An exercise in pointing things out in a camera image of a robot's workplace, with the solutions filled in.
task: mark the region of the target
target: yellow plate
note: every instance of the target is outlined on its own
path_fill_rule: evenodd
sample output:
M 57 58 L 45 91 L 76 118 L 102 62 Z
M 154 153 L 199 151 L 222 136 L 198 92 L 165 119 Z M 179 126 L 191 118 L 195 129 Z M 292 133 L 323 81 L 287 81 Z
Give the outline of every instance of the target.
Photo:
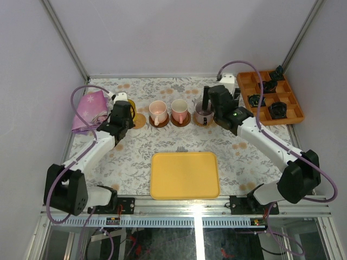
M 219 194 L 214 153 L 157 153 L 152 157 L 153 199 L 214 199 Z

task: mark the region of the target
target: brown round coaster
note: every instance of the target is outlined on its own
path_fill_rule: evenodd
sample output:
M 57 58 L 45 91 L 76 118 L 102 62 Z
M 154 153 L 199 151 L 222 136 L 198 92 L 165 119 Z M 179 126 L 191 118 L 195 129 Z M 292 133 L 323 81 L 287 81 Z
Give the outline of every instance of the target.
M 206 126 L 201 125 L 200 123 L 198 123 L 198 121 L 196 121 L 195 113 L 196 113 L 196 112 L 194 112 L 194 114 L 193 114 L 193 122 L 194 122 L 196 125 L 198 125 L 198 126 L 208 128 L 208 127 L 210 127 L 210 125 L 212 125 L 212 123 L 214 122 L 214 120 L 212 119 L 211 122 L 209 122 Z
M 173 123 L 173 125 L 177 126 L 177 127 L 184 127 L 184 126 L 187 126 L 189 123 L 190 123 L 190 120 L 191 120 L 191 115 L 190 113 L 188 112 L 187 116 L 185 117 L 185 119 L 183 120 L 183 123 L 179 123 L 177 122 L 174 117 L 170 116 L 170 120 L 171 120 L 171 123 Z
M 146 117 L 144 114 L 136 113 L 135 126 L 132 129 L 140 129 L 146 124 Z
M 154 121 L 153 121 L 153 119 L 151 118 L 151 116 L 149 116 L 149 120 L 150 120 L 150 124 L 151 124 L 152 126 L 154 126 L 154 127 L 156 127 L 156 128 L 161 128 L 161 127 L 166 126 L 166 125 L 170 122 L 170 117 L 169 117 L 169 114 L 167 114 L 167 115 L 166 115 L 166 120 L 165 120 L 164 122 L 160 123 L 160 124 L 157 125 L 157 126 L 154 124 Z

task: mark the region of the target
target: floral pattern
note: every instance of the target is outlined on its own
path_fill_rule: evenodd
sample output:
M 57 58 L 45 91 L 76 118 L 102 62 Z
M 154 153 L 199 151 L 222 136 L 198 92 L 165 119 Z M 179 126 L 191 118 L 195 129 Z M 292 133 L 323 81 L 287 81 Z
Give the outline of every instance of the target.
M 201 127 L 191 120 L 182 128 L 171 122 L 163 128 L 150 125 L 148 106 L 152 101 L 163 100 L 170 114 L 170 104 L 175 99 L 184 99 L 189 105 L 189 112 L 193 114 L 195 105 L 202 100 L 203 87 L 218 84 L 215 78 L 93 79 L 90 84 L 114 93 L 125 91 L 128 98 L 135 102 L 137 112 L 146 116 L 147 122 L 140 129 L 129 130 L 126 137 L 91 172 L 86 173 L 89 186 L 110 186 L 118 190 L 119 194 L 149 195 L 152 156 L 165 152 L 215 153 L 221 195 L 246 194 L 259 184 L 280 178 L 279 170 L 265 155 L 215 123 Z M 109 101 L 108 109 L 111 108 L 112 103 Z M 286 126 L 267 128 L 286 142 L 291 142 Z M 76 135 L 70 156 L 81 150 L 91 138 L 91 133 Z

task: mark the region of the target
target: robotic arm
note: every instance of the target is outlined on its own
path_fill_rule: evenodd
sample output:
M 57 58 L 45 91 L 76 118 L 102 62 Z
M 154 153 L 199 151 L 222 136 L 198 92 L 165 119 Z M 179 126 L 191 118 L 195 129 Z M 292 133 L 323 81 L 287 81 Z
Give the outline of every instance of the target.
M 213 106 L 215 122 L 253 144 L 268 156 L 282 172 L 280 180 L 262 184 L 247 194 L 247 202 L 251 208 L 255 209 L 259 205 L 267 205 L 280 200 L 287 200 L 295 204 L 320 184 L 319 172 L 274 142 L 269 141 L 259 131 L 253 114 L 245 108 L 239 107 L 238 101 L 233 99 L 224 85 L 211 87 L 206 93 Z M 85 207 L 91 206 L 97 206 L 104 212 L 117 212 L 117 191 L 105 186 L 87 187 L 84 177 L 84 174 L 88 173 L 108 151 L 124 138 L 127 130 L 134 127 L 131 105 L 127 101 L 125 93 L 115 97 L 109 117 L 109 122 L 106 120 L 98 127 L 98 138 L 91 150 L 86 152 L 86 149 L 83 149 L 63 165 L 51 165 L 47 172 L 44 203 L 47 202 L 49 189 L 57 176 L 67 165 L 76 162 L 54 188 L 50 206 L 75 216 L 79 215 Z M 304 153 L 285 143 L 266 128 L 263 131 L 319 167 L 318 156 L 315 152 L 309 150 Z

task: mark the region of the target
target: mug handle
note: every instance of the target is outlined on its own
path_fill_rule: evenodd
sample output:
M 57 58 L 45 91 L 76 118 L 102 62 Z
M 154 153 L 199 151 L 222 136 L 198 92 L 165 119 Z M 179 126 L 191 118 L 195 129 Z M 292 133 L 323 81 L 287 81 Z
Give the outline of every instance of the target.
M 159 125 L 159 117 L 156 116 L 156 118 L 154 119 L 154 125 L 158 126 Z

